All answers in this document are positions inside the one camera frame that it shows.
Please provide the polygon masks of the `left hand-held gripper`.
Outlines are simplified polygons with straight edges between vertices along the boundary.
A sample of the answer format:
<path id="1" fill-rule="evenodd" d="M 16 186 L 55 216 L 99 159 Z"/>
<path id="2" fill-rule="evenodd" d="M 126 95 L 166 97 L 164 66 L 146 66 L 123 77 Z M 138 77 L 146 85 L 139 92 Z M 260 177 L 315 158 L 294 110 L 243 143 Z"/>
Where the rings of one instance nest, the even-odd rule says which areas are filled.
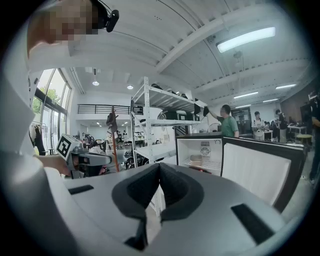
<path id="1" fill-rule="evenodd" d="M 89 152 L 87 148 L 83 147 L 80 140 L 68 134 L 61 135 L 56 146 L 56 152 L 65 160 L 72 179 L 98 176 L 100 166 L 112 162 L 111 156 Z"/>

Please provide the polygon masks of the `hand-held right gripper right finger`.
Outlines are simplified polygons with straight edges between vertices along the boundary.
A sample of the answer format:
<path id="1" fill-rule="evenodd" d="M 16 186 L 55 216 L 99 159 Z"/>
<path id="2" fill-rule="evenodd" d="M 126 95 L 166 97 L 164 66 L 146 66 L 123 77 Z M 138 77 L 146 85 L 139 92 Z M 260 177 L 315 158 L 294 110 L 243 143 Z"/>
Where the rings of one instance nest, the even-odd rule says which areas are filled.
<path id="1" fill-rule="evenodd" d="M 279 212 L 226 178 L 161 163 L 165 210 L 149 244 L 153 256 L 268 255 L 285 226 Z"/>

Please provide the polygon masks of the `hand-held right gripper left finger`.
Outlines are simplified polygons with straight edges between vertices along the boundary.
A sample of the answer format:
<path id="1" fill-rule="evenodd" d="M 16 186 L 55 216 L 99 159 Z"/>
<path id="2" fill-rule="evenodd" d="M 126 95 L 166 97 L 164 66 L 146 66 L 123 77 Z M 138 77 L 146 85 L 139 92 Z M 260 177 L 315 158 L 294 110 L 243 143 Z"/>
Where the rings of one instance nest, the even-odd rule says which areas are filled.
<path id="1" fill-rule="evenodd" d="M 64 183 L 64 256 L 158 256 L 147 239 L 146 207 L 159 186 L 160 164 Z"/>

